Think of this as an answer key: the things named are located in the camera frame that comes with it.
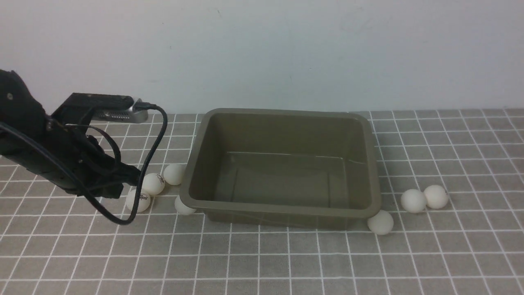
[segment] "white wall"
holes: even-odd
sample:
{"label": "white wall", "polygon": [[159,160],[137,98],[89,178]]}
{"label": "white wall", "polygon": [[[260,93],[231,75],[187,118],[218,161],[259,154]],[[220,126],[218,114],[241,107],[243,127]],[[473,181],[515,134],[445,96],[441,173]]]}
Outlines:
{"label": "white wall", "polygon": [[524,107],[524,1],[5,0],[0,68],[49,112]]}

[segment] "white grid line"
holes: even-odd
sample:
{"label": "white grid line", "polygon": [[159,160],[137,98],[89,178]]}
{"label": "white grid line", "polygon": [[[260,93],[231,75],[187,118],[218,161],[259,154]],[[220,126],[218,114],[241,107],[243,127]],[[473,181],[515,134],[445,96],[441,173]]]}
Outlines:
{"label": "white grid line", "polygon": [[[495,133],[495,138],[496,138],[497,141],[500,143],[500,146],[502,147],[502,150],[504,151],[504,153],[506,153],[506,155],[509,157],[509,154],[507,153],[507,151],[506,151],[506,149],[504,148],[504,146],[501,144],[500,139],[498,138],[498,135],[497,135],[496,133]],[[513,164],[513,161],[510,160],[510,162],[511,162],[511,164],[513,165],[515,171],[518,171],[517,167]],[[490,171],[491,173],[493,173],[492,168],[488,165],[487,161],[484,161],[484,163],[485,163],[486,166],[488,167],[489,171]],[[499,190],[502,191],[502,187],[501,187],[501,185],[500,185],[498,179],[497,179],[496,177],[493,177],[493,179],[495,180],[495,183],[497,184],[497,187],[499,188]],[[481,203],[481,200],[478,198],[477,194],[475,194],[475,196],[477,197],[477,201],[478,201],[478,203],[479,203],[481,209],[484,209],[484,207],[483,207],[483,205],[482,205],[482,203]],[[506,204],[508,205],[508,208],[511,208],[511,204],[508,202],[508,199],[506,198],[506,194],[505,194],[505,193],[502,193],[502,196],[504,197],[504,201],[506,201]],[[517,224],[519,225],[520,229],[522,230],[522,225],[520,224],[519,219],[517,218],[517,215],[515,215],[515,212],[514,212],[513,210],[511,210],[511,213],[512,213],[513,217],[515,218],[515,221],[516,221]],[[502,247],[502,243],[500,243],[500,240],[499,240],[498,236],[495,234],[495,230],[494,230],[494,228],[493,228],[493,225],[492,225],[492,223],[491,223],[491,220],[489,220],[489,218],[488,218],[488,215],[487,215],[486,211],[484,211],[484,217],[485,217],[486,220],[488,221],[489,227],[494,231],[494,232],[493,232],[493,235],[495,236],[495,240],[497,241],[498,246],[501,248],[501,250],[503,250],[504,248]],[[511,273],[513,273],[513,275],[516,276],[517,273],[515,272],[515,269],[514,269],[513,266],[511,265],[511,261],[509,261],[509,258],[508,258],[508,256],[507,256],[507,254],[504,252],[503,255],[504,255],[504,258],[505,258],[505,260],[506,260],[506,262],[507,262],[507,264],[508,264],[508,266],[509,266],[509,269],[511,270]],[[522,284],[520,283],[519,280],[517,280],[517,285],[519,286],[520,292],[522,292],[522,293],[524,294],[524,289],[522,288]]]}
{"label": "white grid line", "polygon": [[358,295],[357,281],[355,279],[355,269],[353,268],[353,258],[351,257],[352,253],[350,249],[350,238],[347,236],[347,231],[344,233],[344,235],[346,236],[347,255],[349,256],[351,275],[353,276],[353,289],[355,289],[355,295]]}
{"label": "white grid line", "polygon": [[[173,118],[173,122],[177,119],[177,115],[175,114],[174,115],[174,118]],[[171,145],[171,140],[173,139],[173,130],[174,130],[174,126],[173,128],[171,128],[171,134],[169,136],[169,141],[167,143],[167,146],[169,147]],[[166,165],[166,158],[167,158],[167,152],[165,153],[164,155],[164,161],[162,163],[162,170],[161,170],[161,174],[163,175],[163,171],[165,169],[165,165]],[[171,232],[171,242],[169,243],[169,250],[168,250],[168,254],[171,254],[171,250],[173,248],[173,239],[174,239],[174,230],[177,228],[177,221],[178,221],[178,216],[179,214],[177,213],[176,217],[174,218],[174,224],[173,224],[173,231]],[[169,267],[169,260],[171,258],[168,257],[167,258],[167,261],[166,261],[166,267],[164,269],[164,276],[163,276],[163,280],[162,280],[162,286],[160,286],[160,293],[162,294],[163,292],[163,288],[164,288],[164,285],[166,283],[166,276],[167,276],[167,270],[168,270],[168,267]]]}
{"label": "white grid line", "polygon": [[[131,124],[129,124],[127,126],[126,135],[129,133],[129,128],[130,127],[131,127]],[[122,141],[122,144],[120,144],[120,150],[122,149],[122,146],[124,145],[125,141],[126,141],[126,138],[124,137],[124,140]],[[127,192],[127,194],[125,194],[125,195],[122,195],[121,197],[126,197],[128,194],[129,194],[129,192]],[[120,217],[124,216],[125,209],[126,209],[126,206],[124,204],[124,206],[122,206]],[[116,241],[116,237],[117,237],[116,233],[118,232],[119,228],[120,228],[120,225],[117,225],[116,228],[115,228],[115,233],[113,234],[114,235],[113,241],[111,241],[111,247],[109,249],[109,256],[105,260],[104,270],[102,270],[101,279],[100,279],[100,282],[99,282],[98,286],[96,287],[95,295],[98,295],[98,293],[100,291],[100,287],[102,286],[102,281],[103,281],[104,276],[105,276],[105,271],[107,270],[107,265],[109,264],[109,259],[111,258],[111,254],[113,253],[113,247],[115,246],[115,241]]]}
{"label": "white grid line", "polygon": [[200,256],[202,255],[202,239],[204,238],[204,225],[205,225],[205,217],[202,218],[202,228],[200,229],[200,242],[198,245],[198,254],[196,256],[196,267],[195,267],[195,277],[194,277],[194,283],[193,283],[193,295],[195,295],[195,290],[197,288],[197,279],[198,279],[198,268],[200,265]]}
{"label": "white grid line", "polygon": [[[105,129],[104,131],[107,130],[107,127],[109,126],[109,122],[106,124],[105,126]],[[88,233],[91,231],[91,228],[93,228],[93,223],[95,222],[95,218],[96,218],[96,213],[93,214],[93,218],[91,218],[91,224],[89,224],[89,229],[88,229]],[[89,236],[85,236],[84,238],[84,242],[82,244],[82,248],[80,248],[80,254],[82,254],[82,252],[84,251],[84,248],[85,248],[85,243],[88,241],[88,238]],[[82,258],[81,256],[78,256],[77,258],[77,261],[75,262],[74,264],[74,268],[73,268],[73,271],[71,272],[71,277],[69,278],[69,282],[67,283],[67,286],[65,287],[65,290],[64,290],[64,295],[67,294],[67,291],[69,290],[69,287],[71,286],[71,279],[73,279],[74,277],[74,274],[75,272],[77,271],[77,267],[78,267],[78,263],[80,262],[80,258]]]}
{"label": "white grid line", "polygon": [[[31,186],[32,186],[32,183],[31,183],[31,184],[29,185],[29,187],[27,188],[26,195],[27,195],[27,193],[29,192],[29,190],[31,190]],[[54,192],[55,189],[56,189],[56,186],[53,188],[53,190],[51,191],[50,195],[53,194],[53,192]],[[31,235],[35,232],[36,227],[37,227],[37,225],[38,225],[38,222],[40,221],[40,219],[41,219],[43,213],[45,212],[45,210],[46,210],[46,208],[47,208],[47,205],[49,204],[49,201],[50,201],[50,199],[47,199],[45,205],[43,206],[43,209],[42,209],[42,211],[40,212],[40,216],[38,217],[38,219],[37,219],[37,221],[36,221],[36,223],[35,223],[35,226],[33,227],[32,231],[31,231]],[[20,256],[17,258],[16,263],[15,263],[15,265],[13,266],[13,269],[11,270],[11,274],[9,275],[9,280],[11,280],[11,279],[13,278],[13,274],[15,273],[16,267],[18,266],[18,263],[20,263],[20,260],[21,260],[22,256],[24,255],[24,252],[25,252],[26,249],[27,249],[27,245],[29,244],[29,241],[31,241],[31,235],[29,235],[29,238],[27,239],[27,241],[26,241],[26,243],[25,243],[25,245],[24,245],[24,248],[23,248],[22,251],[20,252]],[[3,293],[5,292],[5,289],[6,289],[6,288],[7,288],[7,284],[4,285],[4,288],[3,288],[2,292],[0,292],[0,294],[3,294]]]}
{"label": "white grid line", "polygon": [[[444,125],[444,122],[442,122],[442,119],[440,118],[440,115],[439,115],[439,120],[440,120],[440,123],[442,124],[442,126],[444,127],[444,130],[445,130],[446,127],[445,127],[445,125]],[[455,148],[455,146],[453,145],[453,143],[452,143],[452,141],[451,141],[450,135],[448,134],[447,131],[445,131],[445,134],[446,134],[446,136],[447,136],[447,139],[448,139],[448,140],[450,141],[450,143],[451,143],[451,148],[453,149],[453,152],[455,153],[457,159],[459,159],[459,164],[460,164],[462,170],[465,172],[466,169],[464,168],[464,165],[462,164],[462,161],[460,161],[459,153],[457,153],[456,148]],[[475,195],[475,198],[477,199],[477,202],[479,203],[479,206],[480,206],[481,209],[482,209],[482,204],[481,204],[480,200],[478,199],[477,193],[475,192],[475,188],[473,187],[473,183],[471,182],[471,180],[470,180],[470,178],[469,178],[468,175],[466,175],[466,179],[467,179],[467,181],[468,181],[470,187],[473,189],[473,194]],[[461,222],[461,220],[460,220],[460,218],[459,218],[459,216],[458,216],[458,214],[457,214],[456,218],[457,218],[457,220],[458,220],[458,223],[460,224],[460,227],[461,227],[461,228],[464,228],[463,225],[462,225],[462,222]],[[473,251],[473,247],[471,246],[470,239],[469,239],[469,237],[467,236],[467,234],[466,234],[465,231],[464,231],[464,237],[466,238],[467,244],[468,244],[468,246],[470,247],[470,250],[471,250],[472,255],[473,255],[473,259],[475,260],[475,263],[477,264],[477,268],[478,268],[479,273],[481,274],[481,276],[484,276],[484,272],[482,271],[482,268],[480,267],[480,264],[478,263],[477,256],[475,255],[475,252]],[[489,285],[488,285],[488,283],[487,283],[487,281],[486,281],[486,278],[482,277],[482,281],[484,282],[484,286],[486,287],[486,290],[487,290],[488,293],[491,295],[491,290],[489,289]]]}
{"label": "white grid line", "polygon": [[[379,147],[378,150],[379,150],[379,152],[380,152],[380,156],[381,156],[382,159],[383,159],[383,158],[384,158],[384,154],[382,153],[382,148]],[[385,168],[385,171],[386,171],[386,175],[388,175],[387,167],[384,167],[384,168]],[[392,185],[392,183],[391,183],[391,179],[390,179],[390,178],[388,178],[388,182],[389,182],[389,186],[390,186],[390,188],[391,188],[391,191],[393,191],[393,185]],[[394,197],[393,197],[393,199],[394,199],[394,201],[395,201],[395,206],[396,206],[397,210],[399,210],[399,206],[398,206],[398,204],[397,204],[397,200],[396,200]],[[404,230],[404,238],[406,239],[406,244],[408,245],[408,251],[409,251],[410,256],[411,256],[411,263],[413,263],[413,268],[414,268],[414,270],[415,270],[415,274],[416,274],[417,277],[418,277],[419,273],[418,273],[418,270],[417,270],[417,265],[415,264],[415,259],[414,259],[414,257],[413,257],[413,254],[411,253],[411,247],[410,247],[410,245],[409,245],[408,236],[406,235],[406,231],[405,231],[405,228],[404,228],[404,223],[402,222],[402,217],[400,216],[400,214],[399,214],[399,220],[400,220],[400,224],[401,224],[401,226],[402,226],[402,229]],[[380,243],[379,243],[379,241],[378,241],[378,236],[377,236],[377,235],[375,235],[375,240],[376,240],[376,242],[377,242],[377,249],[378,249],[378,251],[380,252],[380,263],[382,264],[382,269],[383,269],[383,272],[384,272],[384,277],[386,278],[386,286],[387,286],[387,288],[388,288],[388,293],[391,294],[391,290],[389,289],[389,282],[388,282],[388,277],[387,277],[387,271],[386,271],[386,267],[385,267],[385,265],[384,265],[384,258],[383,258],[382,254],[381,254]],[[422,285],[421,285],[421,283],[420,283],[420,279],[418,279],[418,283],[419,283],[419,288],[420,288],[420,290],[421,290],[421,292],[422,292],[422,294],[423,294],[424,291],[423,291]]]}
{"label": "white grid line", "polygon": [[[397,131],[399,131],[397,121],[395,121],[395,128],[397,129]],[[399,137],[400,137],[400,142],[401,142],[402,144],[404,144],[404,140],[403,140],[402,137],[400,136],[400,131],[399,131],[398,135],[399,135]],[[405,146],[403,147],[403,149],[404,149],[404,153],[406,154],[406,158],[408,159],[408,164],[409,164],[409,168],[411,169],[411,174],[412,174],[413,176],[415,176],[415,172],[414,172],[413,166],[411,165],[411,162],[409,162],[409,160],[410,160],[409,153],[408,153],[408,151],[406,150],[406,147],[405,147]],[[415,179],[415,183],[417,184],[417,188],[418,188],[418,189],[422,189],[422,188],[420,187],[420,185],[419,185],[419,182],[417,181],[417,178],[415,177],[414,179]],[[393,185],[392,185],[392,183],[391,183],[391,179],[389,179],[389,185],[391,186],[391,191],[394,191],[394,190],[393,190]],[[398,210],[400,210],[400,206],[398,205],[397,199],[394,198],[394,201],[395,201],[395,206],[397,207]],[[428,211],[426,210],[426,208],[424,208],[424,211],[425,211],[424,213],[426,213],[427,216],[428,216],[428,218],[429,218],[429,213],[428,213]],[[401,214],[399,214],[399,219],[400,219],[400,223],[402,224],[402,230],[404,230],[404,235],[406,236],[406,243],[408,244],[408,250],[409,250],[409,252],[412,252],[412,250],[411,250],[411,246],[410,246],[410,242],[409,242],[409,239],[408,239],[408,235],[406,234],[406,228],[405,228],[405,226],[404,226],[404,221],[402,220],[402,215],[401,215]],[[437,236],[436,236],[436,233],[435,233],[435,228],[433,227],[433,223],[431,222],[431,219],[429,219],[429,222],[430,222],[430,226],[431,226],[431,229],[432,229],[432,231],[433,231],[433,234],[434,234],[434,236],[435,236],[435,240],[436,240],[437,246],[438,246],[438,248],[439,248],[439,251],[442,252],[442,249],[441,249],[441,247],[440,247],[439,240],[437,239]],[[441,257],[442,257],[442,260],[444,261],[444,266],[445,266],[445,268],[446,268],[447,275],[450,276],[450,281],[451,281],[451,285],[452,285],[452,287],[453,287],[453,291],[455,292],[455,294],[457,294],[457,290],[456,290],[456,288],[455,288],[455,284],[453,283],[453,280],[451,280],[451,272],[450,272],[449,267],[447,266],[447,262],[446,262],[446,260],[444,259],[444,255],[441,254]],[[418,277],[418,276],[419,276],[419,273],[418,273],[417,266],[416,266],[416,264],[415,264],[415,259],[414,259],[413,256],[411,257],[411,259],[412,259],[413,265],[414,265],[414,267],[415,267],[415,274],[416,274],[417,277]],[[422,282],[420,281],[420,278],[418,279],[418,283],[419,283],[419,288],[420,288],[422,294],[424,294],[424,288],[422,287]]]}
{"label": "white grid line", "polygon": [[[142,151],[142,154],[140,156],[140,161],[139,162],[142,162],[142,159],[144,158],[144,154],[146,154],[146,157],[147,157],[147,152],[146,151],[146,146],[147,146],[147,141],[149,140],[149,136],[151,135],[151,130],[153,129],[153,124],[151,124],[151,126],[149,127],[149,133],[147,135],[147,138],[146,138],[146,141],[144,143],[144,151]],[[146,226],[144,227],[144,234],[142,235],[142,241],[140,242],[140,248],[138,250],[138,255],[140,256],[140,253],[142,252],[142,249],[144,247],[144,241],[146,240],[146,232],[147,232],[147,227],[149,226],[149,220],[151,219],[151,211],[153,210],[153,206],[155,205],[155,198],[151,198],[151,204],[149,205],[149,208],[147,209],[148,211],[148,215],[147,215],[147,220],[146,220]],[[140,262],[140,257],[138,257],[136,259],[136,262],[135,262],[135,269],[133,270],[133,276],[132,278],[135,279],[135,276],[136,276],[136,270],[138,268],[138,263]],[[131,282],[129,284],[129,289],[127,290],[127,295],[131,295],[131,290],[133,288],[133,282]]]}
{"label": "white grid line", "polygon": [[319,252],[319,267],[320,267],[320,277],[322,278],[321,284],[322,284],[322,295],[325,295],[325,287],[324,287],[324,271],[322,269],[322,256],[320,255],[320,240],[319,240],[319,230],[318,228],[315,230],[315,236],[316,236],[316,249]]}

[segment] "grid mat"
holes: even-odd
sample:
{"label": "grid mat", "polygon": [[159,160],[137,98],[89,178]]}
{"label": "grid mat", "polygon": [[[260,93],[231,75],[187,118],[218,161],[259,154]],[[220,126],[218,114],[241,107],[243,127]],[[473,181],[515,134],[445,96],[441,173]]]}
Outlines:
{"label": "grid mat", "polygon": [[[84,198],[0,158],[0,293],[524,294],[524,109],[359,114],[378,142],[383,209],[395,220],[389,235],[364,222],[345,232],[181,216],[177,187],[116,226]],[[150,172],[187,162],[201,118],[169,117]],[[155,115],[97,126],[121,146],[123,162],[140,163],[160,123]],[[399,208],[402,192],[431,184],[450,192],[447,207]],[[128,213],[123,198],[102,203]]]}

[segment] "gray grid mat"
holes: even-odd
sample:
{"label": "gray grid mat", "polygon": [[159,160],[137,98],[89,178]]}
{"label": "gray grid mat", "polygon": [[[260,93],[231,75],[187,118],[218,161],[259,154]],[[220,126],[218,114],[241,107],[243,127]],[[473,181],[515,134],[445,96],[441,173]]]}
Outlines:
{"label": "gray grid mat", "polygon": [[[524,286],[524,110],[361,112],[373,124],[391,234],[365,223],[323,231],[179,216],[177,187],[129,226],[0,158],[2,294],[519,294]],[[186,163],[201,115],[170,116],[150,165]],[[161,117],[104,128],[122,160],[143,161]],[[109,145],[102,141],[102,146]],[[451,202],[409,214],[409,188]],[[128,213],[124,200],[104,199]]]}

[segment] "black cable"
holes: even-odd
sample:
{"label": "black cable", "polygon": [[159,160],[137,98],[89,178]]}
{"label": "black cable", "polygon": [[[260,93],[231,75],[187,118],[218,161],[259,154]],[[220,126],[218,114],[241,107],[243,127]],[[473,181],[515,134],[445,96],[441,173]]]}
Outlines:
{"label": "black cable", "polygon": [[133,203],[133,208],[131,209],[131,213],[129,214],[129,217],[127,219],[120,219],[113,215],[111,212],[109,212],[100,202],[89,192],[89,190],[84,186],[84,184],[78,179],[78,177],[70,170],[68,169],[62,161],[60,161],[58,158],[56,158],[53,154],[51,154],[45,147],[43,147],[38,142],[34,141],[32,138],[28,137],[27,135],[23,134],[22,132],[14,129],[13,127],[9,126],[8,124],[4,122],[0,122],[0,128],[8,132],[9,134],[21,139],[25,143],[29,144],[31,147],[33,147],[37,152],[39,152],[42,156],[44,156],[47,160],[49,160],[51,163],[53,163],[62,173],[69,177],[71,181],[75,184],[75,186],[78,188],[78,190],[84,195],[84,197],[95,207],[95,209],[100,212],[103,216],[105,216],[107,219],[111,220],[112,222],[120,225],[127,225],[130,224],[136,216],[137,210],[138,210],[138,202],[140,199],[140,191],[142,189],[142,182],[144,181],[144,176],[146,175],[147,166],[149,165],[149,162],[151,161],[151,158],[153,157],[153,154],[155,153],[155,150],[157,149],[158,145],[160,144],[160,141],[162,140],[163,135],[166,132],[167,129],[167,114],[166,112],[159,106],[151,103],[137,103],[135,105],[138,109],[141,110],[157,110],[162,114],[163,123],[162,128],[160,129],[160,132],[158,133],[157,139],[153,143],[151,150],[147,154],[147,157],[144,161],[144,166],[142,167],[142,170],[140,172],[140,177],[138,178],[138,184],[136,186],[136,194],[135,194],[135,201]]}

